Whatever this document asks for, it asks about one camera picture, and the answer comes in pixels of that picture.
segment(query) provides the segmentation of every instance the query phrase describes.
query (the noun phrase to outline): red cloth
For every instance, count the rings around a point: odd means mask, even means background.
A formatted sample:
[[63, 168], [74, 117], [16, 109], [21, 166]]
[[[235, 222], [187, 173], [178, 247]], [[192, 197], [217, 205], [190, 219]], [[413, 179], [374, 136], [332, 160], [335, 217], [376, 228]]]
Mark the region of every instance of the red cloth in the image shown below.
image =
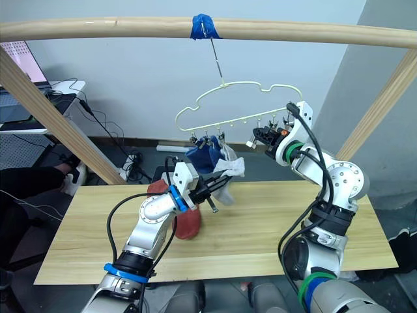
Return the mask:
[[[148, 192], [163, 192], [167, 190], [168, 185], [163, 179], [156, 181], [148, 186]], [[197, 205], [197, 209], [187, 210], [187, 212], [177, 217], [177, 231], [175, 237], [178, 239], [191, 239], [195, 237], [201, 225], [200, 208]]]

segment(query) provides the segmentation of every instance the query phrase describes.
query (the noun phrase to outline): white wall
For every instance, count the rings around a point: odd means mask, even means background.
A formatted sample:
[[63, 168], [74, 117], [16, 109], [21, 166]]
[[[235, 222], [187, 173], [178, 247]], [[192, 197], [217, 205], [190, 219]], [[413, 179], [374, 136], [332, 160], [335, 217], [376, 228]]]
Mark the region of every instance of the white wall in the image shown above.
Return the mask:
[[[138, 1], [0, 0], [2, 22], [89, 16], [189, 16], [253, 18], [356, 24], [365, 0], [354, 1]], [[164, 38], [93, 38], [29, 43], [49, 80], [77, 77], [87, 82], [92, 108], [106, 112], [126, 137], [186, 140], [174, 117], [195, 98], [220, 84], [210, 42]], [[345, 45], [216, 40], [226, 81], [257, 80], [264, 86], [299, 87], [318, 114], [345, 53]], [[287, 90], [262, 95], [255, 89], [223, 90], [204, 109], [183, 119], [197, 126], [284, 106], [296, 95]], [[88, 135], [100, 128], [75, 110]], [[255, 121], [224, 128], [230, 142], [245, 142]]]
[[[417, 31], [415, 0], [368, 0], [359, 24]], [[314, 131], [324, 149], [337, 153], [367, 112], [406, 49], [349, 46]], [[354, 155], [369, 175], [377, 209], [395, 209], [417, 198], [417, 80]]]

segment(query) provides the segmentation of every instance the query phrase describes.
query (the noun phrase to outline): cable connector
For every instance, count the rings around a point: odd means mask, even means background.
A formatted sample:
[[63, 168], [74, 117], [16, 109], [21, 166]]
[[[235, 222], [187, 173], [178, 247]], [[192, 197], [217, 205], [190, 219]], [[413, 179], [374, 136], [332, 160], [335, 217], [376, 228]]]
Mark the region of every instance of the cable connector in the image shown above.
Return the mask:
[[300, 108], [292, 102], [287, 103], [287, 110], [289, 110], [291, 114], [296, 118], [300, 116]]
[[79, 103], [81, 104], [81, 106], [83, 107], [83, 109], [84, 109], [84, 110], [85, 110], [88, 114], [90, 114], [91, 116], [94, 116], [93, 111], [91, 111], [91, 109], [90, 109], [89, 105], [86, 103], [86, 101], [84, 101], [84, 100], [80, 99], [80, 100], [79, 100]]

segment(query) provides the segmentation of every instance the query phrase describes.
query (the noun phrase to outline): laptop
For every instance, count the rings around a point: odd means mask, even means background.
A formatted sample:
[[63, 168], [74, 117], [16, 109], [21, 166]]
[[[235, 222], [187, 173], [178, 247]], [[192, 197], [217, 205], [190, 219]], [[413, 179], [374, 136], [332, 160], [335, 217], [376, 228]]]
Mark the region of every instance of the laptop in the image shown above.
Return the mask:
[[[29, 79], [44, 93], [51, 89], [43, 71], [24, 41], [0, 42], [3, 49], [24, 71]], [[26, 121], [31, 114], [0, 85], [0, 123]]]

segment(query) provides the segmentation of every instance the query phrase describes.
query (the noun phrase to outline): white plastic hanger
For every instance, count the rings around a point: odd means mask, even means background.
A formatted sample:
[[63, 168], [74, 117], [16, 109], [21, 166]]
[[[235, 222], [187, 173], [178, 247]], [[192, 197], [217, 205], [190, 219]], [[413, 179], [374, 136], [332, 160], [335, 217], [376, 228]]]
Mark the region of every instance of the white plastic hanger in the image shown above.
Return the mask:
[[[205, 35], [205, 36], [206, 36], [206, 38], [207, 38], [207, 34], [206, 34], [206, 31], [205, 31], [205, 28], [204, 28], [203, 23], [201, 23], [201, 28], [202, 28], [202, 30], [203, 30], [204, 35]], [[201, 100], [202, 98], [204, 98], [205, 96], [207, 96], [207, 95], [209, 95], [209, 94], [211, 94], [211, 93], [216, 92], [217, 90], [220, 90], [220, 89], [223, 89], [223, 88], [227, 88], [227, 87], [230, 87], [230, 86], [232, 86], [232, 85], [242, 85], [242, 84], [246, 84], [246, 85], [248, 85], [248, 84], [249, 84], [249, 85], [256, 85], [256, 86], [258, 86], [259, 90], [260, 90], [261, 92], [263, 92], [263, 93], [269, 93], [269, 92], [271, 92], [271, 90], [273, 90], [273, 88], [275, 88], [275, 87], [290, 88], [290, 89], [292, 89], [292, 90], [295, 90], [295, 91], [298, 93], [298, 95], [300, 96], [300, 101], [302, 101], [302, 93], [301, 93], [301, 91], [300, 91], [297, 87], [292, 86], [292, 85], [285, 85], [285, 84], [275, 83], [274, 85], [271, 85], [271, 86], [269, 87], [269, 89], [263, 89], [263, 88], [262, 88], [262, 86], [261, 86], [261, 84], [260, 84], [260, 83], [258, 83], [258, 82], [243, 81], [243, 82], [230, 82], [230, 83], [225, 83], [225, 82], [224, 82], [224, 79], [223, 79], [222, 70], [220, 69], [219, 61], [218, 61], [218, 58], [217, 58], [216, 49], [214, 48], [213, 38], [210, 38], [210, 41], [211, 41], [211, 44], [212, 44], [212, 47], [213, 47], [213, 52], [214, 52], [214, 56], [215, 56], [215, 58], [216, 58], [216, 64], [217, 64], [217, 68], [218, 68], [218, 70], [219, 70], [220, 79], [222, 80], [222, 84], [221, 84], [220, 86], [216, 87], [216, 88], [213, 88], [213, 89], [211, 89], [211, 90], [209, 90], [209, 91], [206, 91], [206, 92], [205, 92], [205, 93], [203, 93], [201, 96], [199, 96], [199, 97], [195, 100], [196, 107], [191, 108], [191, 107], [187, 106], [187, 107], [183, 108], [180, 112], [178, 112], [177, 116], [175, 117], [175, 125], [178, 127], [178, 129], [182, 130], [183, 132], [193, 132], [193, 131], [195, 131], [195, 130], [197, 130], [197, 129], [207, 129], [207, 128], [209, 128], [209, 127], [216, 127], [217, 129], [219, 129], [219, 128], [220, 128], [220, 126], [221, 126], [221, 125], [224, 125], [224, 124], [229, 124], [230, 126], [233, 126], [233, 123], [234, 123], [234, 122], [237, 122], [237, 121], [243, 121], [243, 123], [244, 123], [244, 124], [246, 124], [246, 123], [248, 122], [248, 119], [251, 119], [251, 118], [254, 118], [254, 117], [258, 117], [258, 118], [259, 118], [260, 116], [262, 116], [262, 115], [267, 115], [267, 114], [272, 114], [273, 118], [275, 118], [275, 116], [276, 116], [276, 115], [274, 115], [274, 114], [275, 114], [276, 112], [286, 110], [286, 108], [279, 108], [279, 109], [275, 109], [275, 110], [270, 110], [270, 111], [265, 111], [265, 112], [256, 113], [256, 114], [252, 114], [252, 115], [247, 115], [247, 116], [238, 117], [238, 118], [236, 118], [236, 119], [230, 119], [230, 120], [228, 120], [228, 121], [216, 122], [216, 123], [212, 123], [212, 124], [208, 124], [208, 125], [203, 125], [203, 126], [198, 126], [198, 127], [192, 127], [192, 128], [182, 128], [181, 126], [179, 126], [179, 124], [178, 124], [178, 118], [179, 118], [179, 117], [180, 117], [180, 116], [181, 116], [181, 115], [182, 115], [185, 111], [188, 111], [188, 110], [191, 110], [191, 111], [193, 111], [193, 112], [197, 111], [197, 110], [201, 107], [201, 106], [200, 106], [200, 100]]]

